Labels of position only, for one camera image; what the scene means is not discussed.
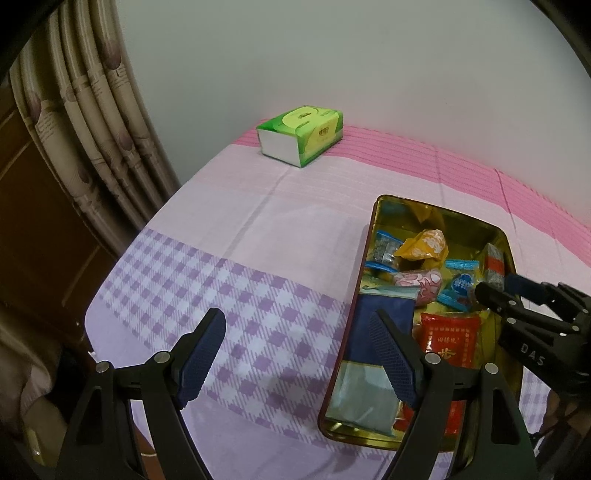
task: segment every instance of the wooden furniture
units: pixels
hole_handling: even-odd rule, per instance
[[[78,351],[86,309],[116,258],[93,236],[0,87],[0,301]]]

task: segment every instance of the bed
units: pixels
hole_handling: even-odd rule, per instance
[[[317,413],[382,194],[490,222],[507,234],[518,273],[591,291],[591,231],[501,171],[355,127],[299,169],[263,156],[250,130],[174,195],[103,283],[86,315],[97,361],[143,363],[220,307],[226,338],[183,410],[213,477],[380,478],[393,453],[325,438]],[[525,372],[531,432],[547,392]],[[149,436],[141,403],[133,409]],[[432,478],[450,458],[440,454]]]

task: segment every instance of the red snack package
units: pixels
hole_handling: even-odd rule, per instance
[[[422,313],[423,329],[419,344],[424,352],[435,352],[455,367],[472,366],[476,349],[476,336],[480,317],[449,316]],[[445,435],[457,435],[462,422],[463,402],[453,401],[447,418]],[[403,418],[394,423],[394,429],[405,432],[413,417],[413,411],[402,407]]]

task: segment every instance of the patterned curtain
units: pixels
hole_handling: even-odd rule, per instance
[[[132,90],[110,0],[66,0],[12,65],[15,101],[56,180],[121,255],[178,189]]]

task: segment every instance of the green tissue box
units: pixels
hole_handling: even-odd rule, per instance
[[[304,167],[343,138],[343,112],[302,106],[256,128],[263,154]]]

